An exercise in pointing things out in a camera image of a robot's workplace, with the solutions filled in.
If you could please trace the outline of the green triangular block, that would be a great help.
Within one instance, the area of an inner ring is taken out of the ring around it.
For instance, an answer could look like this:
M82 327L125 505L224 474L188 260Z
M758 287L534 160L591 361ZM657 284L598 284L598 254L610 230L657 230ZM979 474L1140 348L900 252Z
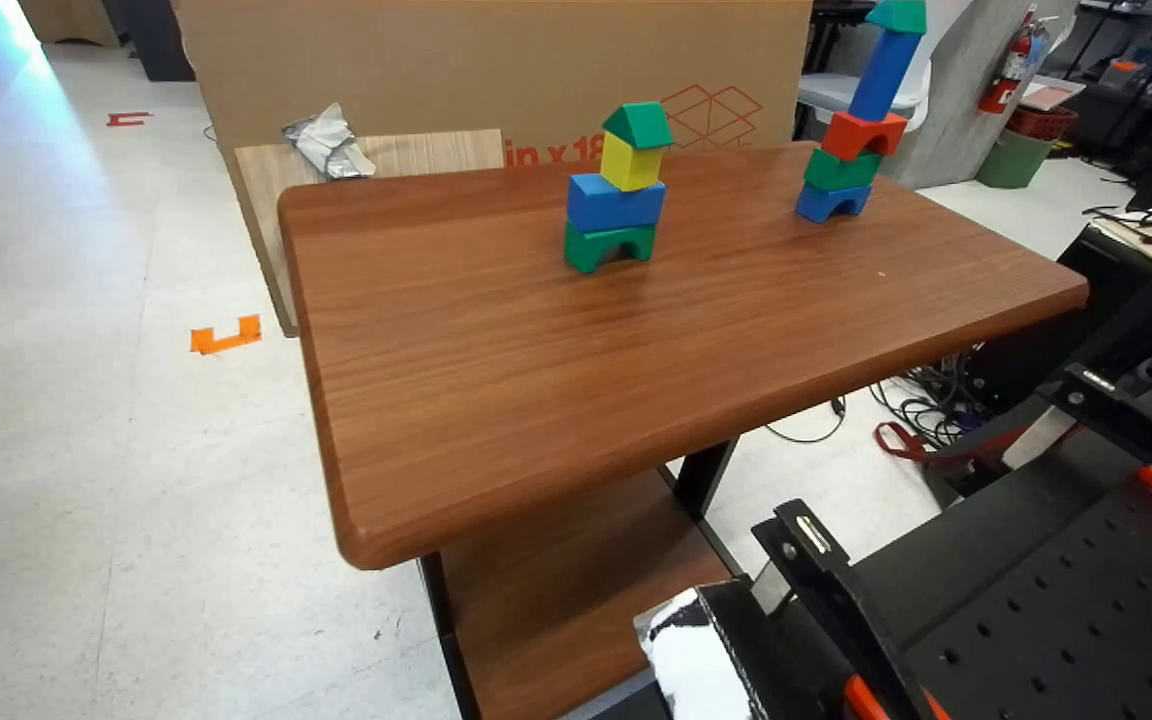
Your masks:
M604 127L637 150L661 150L675 143L667 110L657 98L617 104Z

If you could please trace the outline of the green arch block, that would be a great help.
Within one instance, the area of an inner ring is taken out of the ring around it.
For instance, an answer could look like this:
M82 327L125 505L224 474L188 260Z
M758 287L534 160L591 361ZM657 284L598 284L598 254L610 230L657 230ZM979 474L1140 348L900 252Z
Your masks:
M649 265L657 252L657 229L638 222L638 229L565 229L565 265L576 267L581 275L598 271L609 260L638 260Z

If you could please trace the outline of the blue rectangular block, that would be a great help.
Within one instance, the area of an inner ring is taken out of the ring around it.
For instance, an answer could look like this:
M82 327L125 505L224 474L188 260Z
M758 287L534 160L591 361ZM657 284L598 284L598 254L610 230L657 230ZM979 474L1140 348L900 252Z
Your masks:
M664 210L664 189L618 191L598 172L576 172L566 179L566 222L581 230L609 229L657 229Z

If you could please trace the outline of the yellow cube block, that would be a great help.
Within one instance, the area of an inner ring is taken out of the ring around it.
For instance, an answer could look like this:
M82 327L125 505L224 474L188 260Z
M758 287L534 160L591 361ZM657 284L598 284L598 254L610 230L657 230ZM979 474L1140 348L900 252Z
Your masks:
M661 179L664 150L638 150L617 132L604 136L598 143L598 174L618 189L618 191L638 191Z

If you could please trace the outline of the blue arch block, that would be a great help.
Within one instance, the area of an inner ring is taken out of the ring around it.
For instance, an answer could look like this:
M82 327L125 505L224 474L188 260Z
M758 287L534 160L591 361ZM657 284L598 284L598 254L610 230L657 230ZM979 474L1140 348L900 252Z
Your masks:
M866 183L858 183L858 189L815 189L815 183L805 183L800 195L797 195L797 216L811 219L811 222L825 222L833 216L858 216L866 195L870 195Z

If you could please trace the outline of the green block in right tower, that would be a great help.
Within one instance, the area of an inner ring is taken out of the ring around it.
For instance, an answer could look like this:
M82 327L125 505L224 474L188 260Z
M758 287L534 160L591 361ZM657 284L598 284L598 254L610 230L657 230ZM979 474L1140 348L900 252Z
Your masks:
M815 148L809 157L805 179L811 189L840 191L840 189L866 189L874 179L874 172L879 172L879 157L874 150L858 150L854 160L840 160L840 157Z

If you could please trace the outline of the red arch block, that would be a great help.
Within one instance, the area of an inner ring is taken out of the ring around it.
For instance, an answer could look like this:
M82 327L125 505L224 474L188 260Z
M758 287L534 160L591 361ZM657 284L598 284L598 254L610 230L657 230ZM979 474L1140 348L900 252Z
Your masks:
M825 132L825 150L837 160L858 160L862 150L892 157L902 141L906 120L888 110L884 120L862 120L837 110Z

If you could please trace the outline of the blue tall block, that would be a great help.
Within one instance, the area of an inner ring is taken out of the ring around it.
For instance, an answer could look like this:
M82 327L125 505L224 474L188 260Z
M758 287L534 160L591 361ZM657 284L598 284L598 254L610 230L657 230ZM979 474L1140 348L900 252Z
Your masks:
M915 54L921 40L911 32L879 32L858 82L853 90L846 110L858 120L884 120L892 110L892 98L902 82L902 72Z

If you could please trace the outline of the teal top block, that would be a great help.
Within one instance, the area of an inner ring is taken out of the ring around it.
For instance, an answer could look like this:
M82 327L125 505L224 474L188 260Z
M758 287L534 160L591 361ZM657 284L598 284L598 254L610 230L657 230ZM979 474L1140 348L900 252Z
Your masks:
M866 9L866 24L884 32L925 34L927 32L927 2L925 0L874 0Z

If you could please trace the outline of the black table leg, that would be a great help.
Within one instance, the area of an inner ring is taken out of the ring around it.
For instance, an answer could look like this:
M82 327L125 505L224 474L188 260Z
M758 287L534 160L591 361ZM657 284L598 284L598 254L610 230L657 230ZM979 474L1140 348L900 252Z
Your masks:
M683 456L675 482L671 482L671 495L687 521L704 521L704 511L707 511L707 505L710 505L710 495L727 471L733 450L736 450L736 445L719 441L710 449Z

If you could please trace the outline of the lower wooden shelf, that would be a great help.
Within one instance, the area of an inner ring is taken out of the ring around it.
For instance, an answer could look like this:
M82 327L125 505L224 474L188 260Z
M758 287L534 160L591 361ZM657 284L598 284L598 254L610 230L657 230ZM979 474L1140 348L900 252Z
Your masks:
M464 720L561 720L643 668L638 613L722 577L661 471L544 505L423 559Z

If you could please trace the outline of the orange tape floor marker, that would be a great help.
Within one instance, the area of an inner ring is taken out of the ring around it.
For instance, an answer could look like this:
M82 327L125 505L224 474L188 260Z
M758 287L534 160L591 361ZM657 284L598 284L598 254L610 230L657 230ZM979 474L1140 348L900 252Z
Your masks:
M188 333L188 351L197 351L197 355L218 355L218 351L255 343L258 335L264 335L258 317L238 317L230 333L192 327L192 333Z

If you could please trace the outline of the green bucket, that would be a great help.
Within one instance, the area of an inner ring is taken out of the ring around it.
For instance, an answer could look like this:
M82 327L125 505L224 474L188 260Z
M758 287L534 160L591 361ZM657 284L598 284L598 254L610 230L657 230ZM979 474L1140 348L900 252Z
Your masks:
M989 189L1026 189L1047 160L1047 141L1003 132L983 157L977 179Z

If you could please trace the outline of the red tape floor marker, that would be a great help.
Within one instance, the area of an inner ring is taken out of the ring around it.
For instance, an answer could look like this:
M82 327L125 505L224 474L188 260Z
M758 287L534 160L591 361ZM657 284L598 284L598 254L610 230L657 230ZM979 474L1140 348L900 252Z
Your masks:
M109 110L109 127L143 127L151 110Z

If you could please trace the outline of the red fire extinguisher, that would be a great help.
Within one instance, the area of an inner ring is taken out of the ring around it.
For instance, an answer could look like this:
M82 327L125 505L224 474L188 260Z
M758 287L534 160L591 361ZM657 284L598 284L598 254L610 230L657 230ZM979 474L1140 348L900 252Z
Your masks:
M1024 24L1017 27L1017 34L1007 40L994 72L989 77L983 95L977 98L979 110L1003 110L1017 90L1019 80L1047 54L1047 27L1034 13L1024 14Z

